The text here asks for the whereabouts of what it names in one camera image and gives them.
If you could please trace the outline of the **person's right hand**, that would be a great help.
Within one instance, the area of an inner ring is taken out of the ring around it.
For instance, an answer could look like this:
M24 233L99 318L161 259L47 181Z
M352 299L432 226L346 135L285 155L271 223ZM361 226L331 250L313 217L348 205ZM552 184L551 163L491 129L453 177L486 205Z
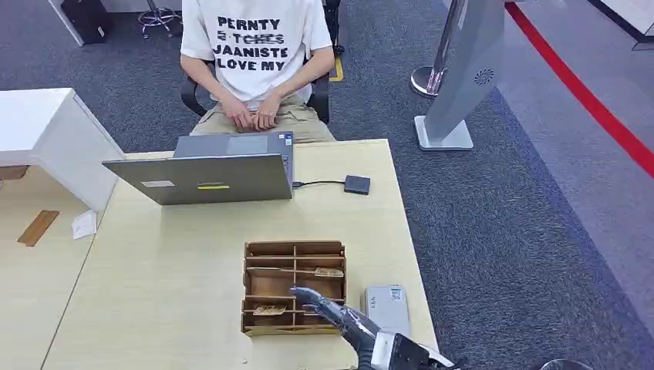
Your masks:
M218 98L225 116L234 124L237 131L243 132L254 128L254 116L239 99L226 92Z

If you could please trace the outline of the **person's left hand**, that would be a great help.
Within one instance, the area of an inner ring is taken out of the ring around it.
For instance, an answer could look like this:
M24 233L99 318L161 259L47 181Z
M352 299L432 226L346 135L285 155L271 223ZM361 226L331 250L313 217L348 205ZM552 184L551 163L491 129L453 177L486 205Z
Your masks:
M275 117L281 103L281 96L277 93L272 93L265 98L258 106L258 110L254 114L253 128L257 131L271 130L277 126Z

